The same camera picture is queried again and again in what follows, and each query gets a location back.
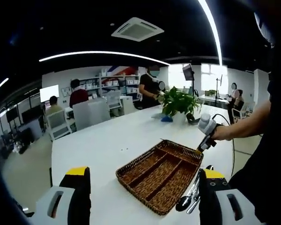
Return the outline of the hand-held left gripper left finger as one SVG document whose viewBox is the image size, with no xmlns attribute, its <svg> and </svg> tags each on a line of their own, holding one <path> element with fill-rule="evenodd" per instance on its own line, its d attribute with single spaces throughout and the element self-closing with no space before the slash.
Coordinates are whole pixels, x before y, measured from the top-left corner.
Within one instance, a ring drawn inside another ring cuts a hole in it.
<svg viewBox="0 0 281 225">
<path fill-rule="evenodd" d="M 36 203 L 33 225 L 88 225 L 91 212 L 90 168 L 66 172 L 58 186 L 52 186 Z"/>
</svg>

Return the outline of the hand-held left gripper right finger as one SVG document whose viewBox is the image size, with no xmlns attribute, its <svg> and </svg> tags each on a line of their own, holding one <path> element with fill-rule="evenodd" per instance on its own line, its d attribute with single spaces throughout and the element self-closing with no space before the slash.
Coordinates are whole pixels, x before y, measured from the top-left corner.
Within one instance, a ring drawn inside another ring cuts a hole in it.
<svg viewBox="0 0 281 225">
<path fill-rule="evenodd" d="M 238 189 L 232 189 L 218 171 L 200 171 L 199 197 L 201 225 L 262 224 L 254 205 Z"/>
</svg>

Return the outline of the person's right hand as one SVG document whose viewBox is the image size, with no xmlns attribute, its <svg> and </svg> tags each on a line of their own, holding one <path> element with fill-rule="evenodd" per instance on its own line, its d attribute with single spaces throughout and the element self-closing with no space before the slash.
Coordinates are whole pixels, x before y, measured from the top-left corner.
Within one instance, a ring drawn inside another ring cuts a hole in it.
<svg viewBox="0 0 281 225">
<path fill-rule="evenodd" d="M 214 130 L 214 134 L 212 135 L 213 140 L 230 141 L 233 139 L 233 127 L 232 126 L 218 126 Z"/>
</svg>

